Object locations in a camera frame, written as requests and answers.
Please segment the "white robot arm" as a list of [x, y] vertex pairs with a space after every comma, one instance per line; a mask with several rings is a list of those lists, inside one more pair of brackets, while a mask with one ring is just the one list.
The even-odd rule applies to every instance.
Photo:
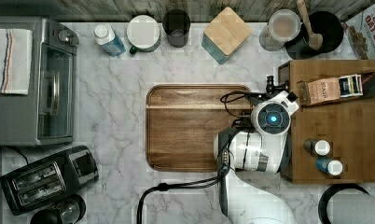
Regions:
[[241, 180], [239, 171], [277, 174], [288, 162], [288, 132], [299, 110], [297, 96], [285, 83], [267, 77], [264, 93], [242, 92], [254, 106], [248, 128], [227, 128], [217, 134], [214, 156], [219, 204], [231, 224], [297, 224], [291, 208], [279, 197]]

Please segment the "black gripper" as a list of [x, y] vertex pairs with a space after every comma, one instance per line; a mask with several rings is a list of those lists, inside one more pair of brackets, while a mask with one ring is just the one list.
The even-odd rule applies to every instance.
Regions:
[[282, 91], [289, 92], [289, 81], [287, 80], [281, 85], [275, 85], [274, 76], [267, 76], [266, 93], [276, 95]]

